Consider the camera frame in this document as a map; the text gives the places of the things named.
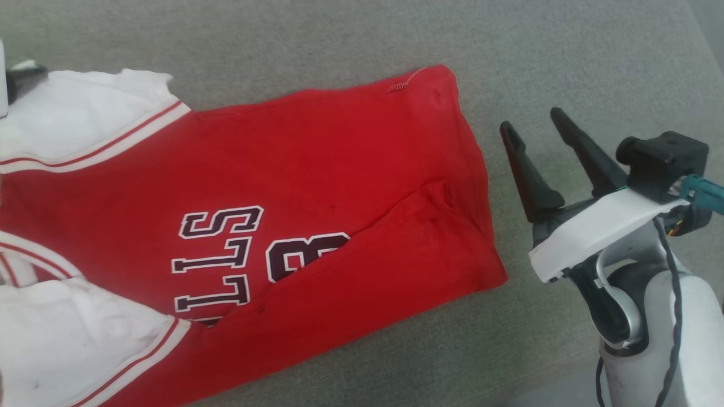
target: white cloth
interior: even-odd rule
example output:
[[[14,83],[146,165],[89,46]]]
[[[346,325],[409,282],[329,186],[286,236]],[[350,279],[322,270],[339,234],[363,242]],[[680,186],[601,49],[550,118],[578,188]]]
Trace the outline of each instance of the white cloth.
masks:
[[[71,406],[97,390],[115,393],[148,368],[136,361],[152,366],[189,326],[82,278],[0,286],[3,407]]]
[[[60,159],[102,143],[178,101],[167,86],[171,79],[136,70],[50,72],[0,120],[0,161],[19,155]]]

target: white fabric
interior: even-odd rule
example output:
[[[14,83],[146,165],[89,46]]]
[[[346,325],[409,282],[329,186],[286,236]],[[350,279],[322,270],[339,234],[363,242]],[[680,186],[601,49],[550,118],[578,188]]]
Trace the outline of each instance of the white fabric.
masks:
[[[0,252],[12,254],[27,263],[34,264],[61,280],[83,276],[83,273],[80,272],[73,263],[59,253],[28,239],[23,239],[20,236],[1,230]]]
[[[0,120],[0,161],[18,155],[60,159],[103,143],[176,103],[167,86],[171,79],[135,70],[50,72]]]
[[[115,135],[101,137],[103,141],[91,148],[81,150],[61,159],[39,159],[37,156],[22,154],[6,161],[0,161],[0,173],[39,169],[48,172],[70,172],[90,167],[111,159],[152,136],[160,129],[184,117],[190,109],[180,101],[151,112],[136,122],[124,126]]]
[[[3,407],[71,406],[102,390],[82,403],[97,406],[167,355],[188,327],[82,278],[0,286]]]
[[[0,253],[0,284],[27,287],[38,282],[33,265],[12,253]]]
[[[5,48],[0,39],[0,72],[5,72]],[[0,120],[7,116],[7,83],[5,78],[0,79]]]

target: gray fabric surface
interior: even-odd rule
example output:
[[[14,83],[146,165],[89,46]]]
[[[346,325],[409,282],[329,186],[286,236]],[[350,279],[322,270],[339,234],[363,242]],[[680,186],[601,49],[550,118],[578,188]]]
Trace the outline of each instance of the gray fabric surface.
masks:
[[[547,117],[561,106],[609,152],[677,130],[724,181],[724,78],[684,0],[5,0],[10,61],[168,72],[194,109],[341,88],[443,63],[490,176],[509,283],[416,316],[201,406],[483,406],[593,364],[597,334],[567,282],[528,264],[497,133],[510,120],[570,201],[590,191]],[[724,224],[674,242],[721,295]]]
[[[724,70],[724,1],[689,0],[689,6],[719,67]]]

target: folded fabric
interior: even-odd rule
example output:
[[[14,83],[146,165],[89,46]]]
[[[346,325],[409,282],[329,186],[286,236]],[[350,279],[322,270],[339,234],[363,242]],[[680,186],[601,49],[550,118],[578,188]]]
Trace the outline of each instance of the folded fabric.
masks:
[[[79,402],[95,391],[96,400],[107,398],[133,381],[191,326],[83,278],[0,286],[0,324],[8,407],[97,406]]]
[[[447,68],[209,112],[164,100],[79,151],[30,134],[0,159],[0,251],[35,274],[5,261],[5,280],[83,277],[216,324],[78,405],[188,403],[505,281]]]

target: wire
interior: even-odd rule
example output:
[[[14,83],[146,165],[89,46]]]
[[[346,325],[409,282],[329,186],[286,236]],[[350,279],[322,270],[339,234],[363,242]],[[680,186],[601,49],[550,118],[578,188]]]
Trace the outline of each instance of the wire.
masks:
[[[676,236],[676,233],[681,229],[681,223],[683,222],[683,219],[676,222],[676,225],[674,225],[674,228],[669,232],[669,236]]]
[[[671,353],[669,354],[669,369],[664,375],[664,385],[659,393],[659,396],[656,398],[655,404],[655,407],[662,407],[666,401],[666,396],[671,389],[671,383],[673,382],[676,367],[678,366],[678,354],[681,349],[681,325],[683,323],[683,312],[681,308],[681,281],[679,280],[678,268],[676,267],[676,262],[674,261],[674,255],[671,253],[669,242],[666,240],[666,232],[664,232],[663,226],[661,226],[658,219],[654,219],[654,224],[656,225],[656,230],[659,232],[661,245],[664,247],[664,251],[666,252],[666,263],[671,271],[671,287],[674,292],[674,344],[671,347]]]
[[[606,407],[603,402],[603,390],[601,390],[601,373],[603,373],[603,358],[598,357],[598,364],[596,365],[596,399],[600,407]]]

